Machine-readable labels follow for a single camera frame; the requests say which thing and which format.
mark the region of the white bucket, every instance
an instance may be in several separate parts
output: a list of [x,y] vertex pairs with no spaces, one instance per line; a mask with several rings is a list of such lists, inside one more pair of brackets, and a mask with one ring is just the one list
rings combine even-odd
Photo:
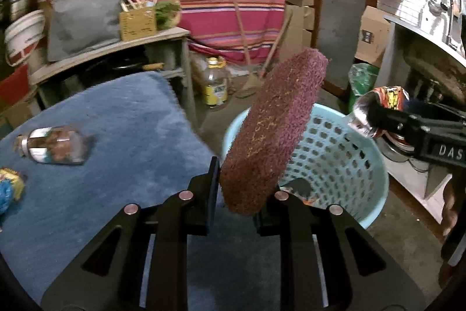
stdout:
[[[44,11],[37,10],[19,18],[5,30],[6,62],[8,65],[19,66],[31,56],[31,53],[44,38],[44,26]],[[37,53],[39,52],[34,54],[34,61],[37,61]],[[36,62],[34,69],[38,69],[43,63]]]

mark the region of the glass jar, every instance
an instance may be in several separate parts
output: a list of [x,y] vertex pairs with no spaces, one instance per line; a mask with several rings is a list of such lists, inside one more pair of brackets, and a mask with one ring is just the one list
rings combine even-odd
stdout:
[[22,157],[43,164],[79,165],[88,153],[85,137],[67,126],[39,128],[19,135],[13,149]]
[[221,106],[228,97],[227,62],[217,57],[207,59],[207,69],[204,71],[206,86],[204,88],[204,101],[211,107]]

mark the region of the broom handle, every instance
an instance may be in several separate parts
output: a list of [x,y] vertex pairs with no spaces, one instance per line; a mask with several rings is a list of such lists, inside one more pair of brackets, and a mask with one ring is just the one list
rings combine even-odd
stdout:
[[241,40],[243,42],[243,49],[244,49],[244,56],[246,57],[246,63],[248,64],[248,66],[251,66],[251,57],[249,55],[248,42],[246,41],[246,35],[244,33],[243,22],[241,21],[241,14],[239,13],[238,1],[233,0],[233,4],[234,4],[234,10],[236,14],[236,19],[239,25],[239,32],[241,32]]
[[269,54],[267,55],[267,59],[265,60],[264,65],[262,66],[262,69],[259,73],[259,79],[264,78],[265,71],[267,70],[267,66],[270,63],[270,60],[273,57],[273,54],[275,53],[275,50],[278,47],[278,44],[280,43],[281,37],[284,35],[284,33],[288,30],[288,26],[290,25],[291,21],[291,16],[293,15],[293,11],[290,11],[288,15],[286,16],[285,20],[283,21],[283,24],[281,25],[280,31],[278,32],[278,36],[273,42],[272,48],[270,49]]

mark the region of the light blue laundry basket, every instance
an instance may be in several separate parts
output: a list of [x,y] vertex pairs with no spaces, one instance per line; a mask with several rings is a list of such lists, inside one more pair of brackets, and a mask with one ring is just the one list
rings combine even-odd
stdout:
[[[228,127],[222,159],[228,153],[249,110]],[[303,177],[311,185],[313,204],[338,203],[365,229],[379,215],[388,195],[388,173],[376,144],[342,123],[344,115],[315,104],[278,185]]]

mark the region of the green plastic bag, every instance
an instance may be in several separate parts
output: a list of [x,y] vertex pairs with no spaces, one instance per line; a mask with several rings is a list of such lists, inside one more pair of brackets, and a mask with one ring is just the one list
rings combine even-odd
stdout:
[[353,111],[354,102],[361,95],[366,94],[376,83],[379,68],[370,64],[354,64],[348,73],[351,94],[349,96],[348,109]]

